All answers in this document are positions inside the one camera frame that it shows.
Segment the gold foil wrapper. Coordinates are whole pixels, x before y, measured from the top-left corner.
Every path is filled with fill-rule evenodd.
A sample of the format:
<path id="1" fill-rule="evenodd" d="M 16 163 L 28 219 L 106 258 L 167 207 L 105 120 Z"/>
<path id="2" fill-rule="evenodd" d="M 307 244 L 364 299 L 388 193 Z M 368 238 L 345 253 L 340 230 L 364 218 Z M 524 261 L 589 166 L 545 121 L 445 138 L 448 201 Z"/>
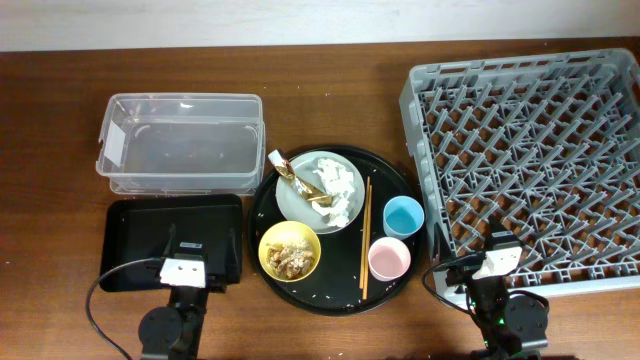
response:
<path id="1" fill-rule="evenodd" d="M 267 157 L 276 172 L 306 202 L 315 202 L 320 206 L 330 206 L 333 203 L 331 195 L 324 193 L 308 181 L 297 176 L 291 163 L 283 156 L 280 150 L 273 150 Z"/>

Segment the pink cup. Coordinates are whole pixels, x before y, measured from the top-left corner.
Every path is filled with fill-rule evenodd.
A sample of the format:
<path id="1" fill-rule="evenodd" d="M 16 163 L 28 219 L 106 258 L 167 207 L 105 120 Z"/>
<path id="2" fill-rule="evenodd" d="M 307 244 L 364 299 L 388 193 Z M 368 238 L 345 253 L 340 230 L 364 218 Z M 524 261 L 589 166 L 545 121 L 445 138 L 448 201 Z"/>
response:
<path id="1" fill-rule="evenodd" d="M 411 253 L 407 245 L 393 237 L 376 240 L 368 251 L 369 270 L 382 282 L 403 276 L 411 265 Z"/>

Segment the white napkin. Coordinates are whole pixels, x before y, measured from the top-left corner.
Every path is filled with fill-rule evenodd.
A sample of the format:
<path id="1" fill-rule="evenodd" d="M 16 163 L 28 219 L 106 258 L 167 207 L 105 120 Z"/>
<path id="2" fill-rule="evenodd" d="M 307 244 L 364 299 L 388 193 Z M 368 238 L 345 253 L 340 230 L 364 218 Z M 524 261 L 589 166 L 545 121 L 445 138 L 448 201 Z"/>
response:
<path id="1" fill-rule="evenodd" d="M 327 226 L 345 227 L 349 222 L 349 198 L 355 193 L 354 174 L 330 158 L 319 158 L 313 173 L 319 176 L 324 193 L 332 196 L 331 205 L 320 205 L 313 201 L 313 210 L 323 217 Z"/>

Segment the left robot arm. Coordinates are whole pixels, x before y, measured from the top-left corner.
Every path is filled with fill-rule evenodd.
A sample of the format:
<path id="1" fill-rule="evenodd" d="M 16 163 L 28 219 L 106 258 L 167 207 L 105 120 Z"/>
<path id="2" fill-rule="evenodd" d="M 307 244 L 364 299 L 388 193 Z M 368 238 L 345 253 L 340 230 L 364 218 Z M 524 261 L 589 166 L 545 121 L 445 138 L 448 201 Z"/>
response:
<path id="1" fill-rule="evenodd" d="M 182 241 L 175 226 L 155 279 L 170 290 L 165 306 L 150 310 L 138 327 L 143 359 L 195 359 L 209 295 L 224 294 L 241 275 L 241 239 L 232 227 L 220 235 Z"/>

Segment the food scraps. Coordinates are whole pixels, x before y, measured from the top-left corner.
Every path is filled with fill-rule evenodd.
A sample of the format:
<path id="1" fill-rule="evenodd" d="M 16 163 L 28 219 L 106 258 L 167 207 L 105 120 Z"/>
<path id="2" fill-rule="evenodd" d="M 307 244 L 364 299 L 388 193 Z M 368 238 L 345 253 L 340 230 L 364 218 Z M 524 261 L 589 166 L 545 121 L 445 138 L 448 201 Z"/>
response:
<path id="1" fill-rule="evenodd" d="M 305 240 L 267 245 L 267 264 L 280 280 L 304 277 L 315 262 L 315 253 Z"/>

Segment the yellow bowl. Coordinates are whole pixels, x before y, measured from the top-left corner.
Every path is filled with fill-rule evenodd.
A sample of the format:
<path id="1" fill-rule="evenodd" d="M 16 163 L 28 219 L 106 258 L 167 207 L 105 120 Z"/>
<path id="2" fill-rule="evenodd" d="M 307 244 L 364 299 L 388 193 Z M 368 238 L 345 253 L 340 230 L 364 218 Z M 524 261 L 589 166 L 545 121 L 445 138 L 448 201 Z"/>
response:
<path id="1" fill-rule="evenodd" d="M 280 280 L 267 264 L 267 245 L 275 243 L 293 243 L 301 240 L 305 240 L 313 248 L 315 253 L 314 264 L 310 271 L 302 278 L 297 280 Z M 283 221 L 273 225 L 263 234 L 258 246 L 258 260 L 261 268 L 272 279 L 285 283 L 297 282 L 309 277 L 319 265 L 321 254 L 321 244 L 316 233 L 309 226 L 296 221 Z"/>

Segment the blue cup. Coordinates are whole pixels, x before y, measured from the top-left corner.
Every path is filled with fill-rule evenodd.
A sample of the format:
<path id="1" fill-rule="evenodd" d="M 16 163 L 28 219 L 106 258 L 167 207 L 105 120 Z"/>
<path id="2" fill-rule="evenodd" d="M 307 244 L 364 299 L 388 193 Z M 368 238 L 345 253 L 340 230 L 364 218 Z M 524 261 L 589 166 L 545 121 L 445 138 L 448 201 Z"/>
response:
<path id="1" fill-rule="evenodd" d="M 419 231 L 425 220 L 421 204 L 409 196 L 391 198 L 383 209 L 383 229 L 388 237 L 404 240 Z"/>

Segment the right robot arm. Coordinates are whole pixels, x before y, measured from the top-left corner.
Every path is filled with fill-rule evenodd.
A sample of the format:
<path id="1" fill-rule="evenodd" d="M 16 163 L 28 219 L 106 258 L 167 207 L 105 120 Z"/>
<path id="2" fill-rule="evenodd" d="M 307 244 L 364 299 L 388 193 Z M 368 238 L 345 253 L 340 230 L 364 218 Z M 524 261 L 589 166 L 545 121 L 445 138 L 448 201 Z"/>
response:
<path id="1" fill-rule="evenodd" d="M 518 265 L 523 242 L 493 215 L 483 248 L 464 256 L 449 256 L 422 275 L 424 288 L 441 303 L 468 315 L 479 328 L 485 348 L 472 359 L 539 359 L 548 345 L 547 298 L 525 290 L 509 290 L 507 277 Z M 433 273 L 445 275 L 448 286 L 465 287 L 465 305 L 454 304 L 427 284 Z"/>

